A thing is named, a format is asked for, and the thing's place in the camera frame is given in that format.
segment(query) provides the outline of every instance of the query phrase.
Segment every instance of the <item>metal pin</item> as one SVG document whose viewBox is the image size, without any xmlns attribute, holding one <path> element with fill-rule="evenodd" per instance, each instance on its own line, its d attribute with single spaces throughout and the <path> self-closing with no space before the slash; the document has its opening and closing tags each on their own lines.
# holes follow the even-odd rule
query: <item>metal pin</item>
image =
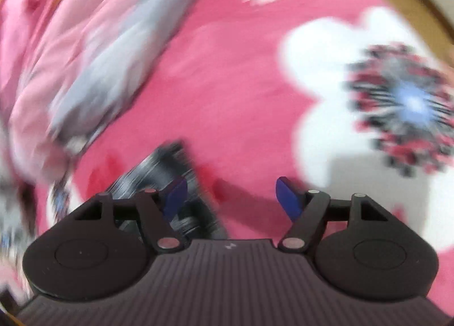
<svg viewBox="0 0 454 326">
<path fill-rule="evenodd" d="M 162 237 L 157 241 L 157 245 L 162 249 L 174 249 L 180 245 L 180 240 L 175 237 Z"/>
<path fill-rule="evenodd" d="M 298 237 L 288 237 L 282 241 L 282 245 L 287 249 L 301 249 L 304 247 L 305 242 Z"/>
</svg>

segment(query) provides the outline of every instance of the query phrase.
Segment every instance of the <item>white flower pattern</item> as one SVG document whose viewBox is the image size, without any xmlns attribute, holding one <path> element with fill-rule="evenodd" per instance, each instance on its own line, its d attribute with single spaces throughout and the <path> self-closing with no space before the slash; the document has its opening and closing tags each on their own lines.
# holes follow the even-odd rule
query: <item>white flower pattern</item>
<svg viewBox="0 0 454 326">
<path fill-rule="evenodd" d="M 363 192 L 387 210 L 403 208 L 407 224 L 441 251 L 454 244 L 454 168 L 412 178 L 385 166 L 371 147 L 374 131 L 358 132 L 360 115 L 349 106 L 344 87 L 348 65 L 365 59 L 371 45 L 404 43 L 438 64 L 414 30 L 388 8 L 367 9 L 357 25 L 321 18 L 292 30 L 279 61 L 289 82 L 312 93 L 313 108 L 294 130 L 293 149 L 300 178 L 338 199 Z"/>
</svg>

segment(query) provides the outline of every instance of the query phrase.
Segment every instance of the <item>ribbed plastic surface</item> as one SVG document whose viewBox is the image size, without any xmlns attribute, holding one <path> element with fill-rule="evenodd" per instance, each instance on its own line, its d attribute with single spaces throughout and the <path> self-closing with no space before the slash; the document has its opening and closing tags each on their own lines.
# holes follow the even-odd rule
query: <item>ribbed plastic surface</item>
<svg viewBox="0 0 454 326">
<path fill-rule="evenodd" d="M 42 296 L 18 316 L 26 326 L 443 326 L 423 298 L 378 304 L 346 296 L 301 255 L 270 241 L 194 241 L 159 256 L 135 285 L 111 298 L 62 303 Z"/>
</svg>

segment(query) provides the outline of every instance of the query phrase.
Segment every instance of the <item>pink blanket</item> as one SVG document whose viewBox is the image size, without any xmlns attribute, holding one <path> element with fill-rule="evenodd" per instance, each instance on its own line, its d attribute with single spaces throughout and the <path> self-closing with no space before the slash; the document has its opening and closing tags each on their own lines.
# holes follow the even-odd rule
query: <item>pink blanket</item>
<svg viewBox="0 0 454 326">
<path fill-rule="evenodd" d="M 430 58 L 383 0 L 198 0 L 131 109 L 78 163 L 73 208 L 181 138 L 231 237 L 278 239 L 289 228 L 279 176 L 339 199 L 364 192 L 437 250 L 430 298 L 454 315 L 454 170 L 407 178 L 386 167 L 342 87 L 365 48 L 392 42 Z M 46 186 L 38 196 L 42 232 L 53 207 Z"/>
<path fill-rule="evenodd" d="M 0 109 L 31 182 L 126 109 L 193 0 L 1 0 Z"/>
</svg>

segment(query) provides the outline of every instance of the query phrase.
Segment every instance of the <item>circular pad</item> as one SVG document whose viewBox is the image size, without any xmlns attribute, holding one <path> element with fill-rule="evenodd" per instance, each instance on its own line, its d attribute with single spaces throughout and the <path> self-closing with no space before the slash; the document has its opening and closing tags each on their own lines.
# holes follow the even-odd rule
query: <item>circular pad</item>
<svg viewBox="0 0 454 326">
<path fill-rule="evenodd" d="M 400 245 L 389 240 L 364 240 L 353 249 L 355 259 L 362 265 L 376 270 L 399 267 L 407 253 Z"/>
<path fill-rule="evenodd" d="M 94 300 L 129 287 L 144 273 L 144 244 L 117 229 L 113 215 L 104 215 L 104 204 L 102 219 L 78 219 L 94 204 L 100 202 L 81 206 L 27 249 L 24 272 L 40 293 L 72 302 Z"/>
</svg>

